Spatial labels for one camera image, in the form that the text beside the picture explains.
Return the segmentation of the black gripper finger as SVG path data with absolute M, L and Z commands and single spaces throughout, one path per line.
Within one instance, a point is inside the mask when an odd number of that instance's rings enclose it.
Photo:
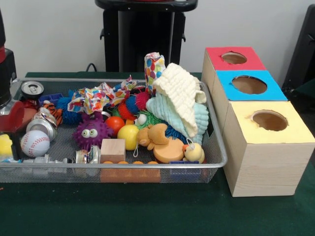
M 20 145 L 20 133 L 15 132 L 12 133 L 12 154 L 14 160 L 21 160 L 22 159 L 22 150 Z

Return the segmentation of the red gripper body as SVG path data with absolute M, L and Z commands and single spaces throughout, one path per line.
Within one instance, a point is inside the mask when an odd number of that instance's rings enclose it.
M 9 101 L 0 109 L 0 131 L 16 132 L 23 124 L 24 104 L 21 101 Z

